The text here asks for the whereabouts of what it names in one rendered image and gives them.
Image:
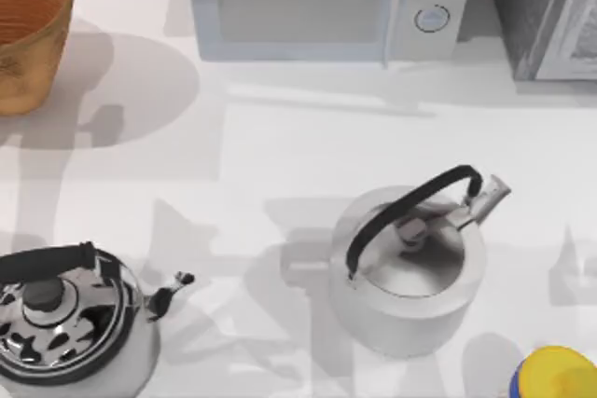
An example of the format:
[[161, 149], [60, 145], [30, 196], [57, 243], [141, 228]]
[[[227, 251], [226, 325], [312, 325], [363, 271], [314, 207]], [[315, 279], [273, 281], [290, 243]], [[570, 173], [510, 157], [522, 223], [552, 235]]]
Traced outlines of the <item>microwave knob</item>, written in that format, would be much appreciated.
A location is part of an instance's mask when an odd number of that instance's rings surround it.
[[451, 20], [450, 11], [441, 5], [433, 5], [420, 9], [414, 16], [414, 24], [419, 31], [426, 34], [443, 30]]

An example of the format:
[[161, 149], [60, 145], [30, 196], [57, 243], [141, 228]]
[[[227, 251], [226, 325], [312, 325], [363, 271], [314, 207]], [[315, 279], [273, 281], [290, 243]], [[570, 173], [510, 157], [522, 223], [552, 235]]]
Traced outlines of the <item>matte silver kettle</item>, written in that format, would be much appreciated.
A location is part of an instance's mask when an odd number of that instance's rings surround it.
[[511, 189], [458, 165], [421, 185], [354, 199], [334, 227], [330, 306], [363, 346], [405, 359], [430, 354], [460, 327], [487, 265], [480, 226]]

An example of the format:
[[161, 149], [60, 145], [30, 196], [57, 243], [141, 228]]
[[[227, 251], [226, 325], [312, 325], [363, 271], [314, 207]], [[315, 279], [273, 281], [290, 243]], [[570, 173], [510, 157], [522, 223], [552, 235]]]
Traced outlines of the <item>microwave door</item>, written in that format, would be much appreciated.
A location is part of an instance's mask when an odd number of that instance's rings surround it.
[[213, 62], [386, 60], [391, 0], [190, 0]]

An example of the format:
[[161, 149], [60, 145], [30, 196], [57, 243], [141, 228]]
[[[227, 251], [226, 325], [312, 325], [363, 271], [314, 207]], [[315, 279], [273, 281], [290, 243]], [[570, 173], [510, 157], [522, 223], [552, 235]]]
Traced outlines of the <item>woven brown basket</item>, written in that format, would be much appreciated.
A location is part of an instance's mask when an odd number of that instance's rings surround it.
[[27, 114], [49, 96], [75, 0], [0, 0], [0, 117]]

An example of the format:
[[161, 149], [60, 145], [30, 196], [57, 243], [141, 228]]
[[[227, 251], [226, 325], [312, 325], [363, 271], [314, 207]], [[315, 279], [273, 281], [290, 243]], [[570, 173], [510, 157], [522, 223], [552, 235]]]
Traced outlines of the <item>yellow and blue cup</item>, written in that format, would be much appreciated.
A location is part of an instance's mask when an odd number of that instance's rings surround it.
[[507, 398], [597, 398], [597, 364], [568, 347], [541, 347], [519, 363]]

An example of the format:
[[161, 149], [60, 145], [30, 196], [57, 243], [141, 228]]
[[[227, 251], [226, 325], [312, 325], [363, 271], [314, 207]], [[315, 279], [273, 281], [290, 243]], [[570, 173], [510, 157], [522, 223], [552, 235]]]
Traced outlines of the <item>shiny chrome kettle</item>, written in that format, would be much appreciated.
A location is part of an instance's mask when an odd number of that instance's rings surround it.
[[138, 398], [158, 363], [159, 321], [194, 280], [179, 271], [147, 295], [90, 241], [0, 256], [0, 395]]

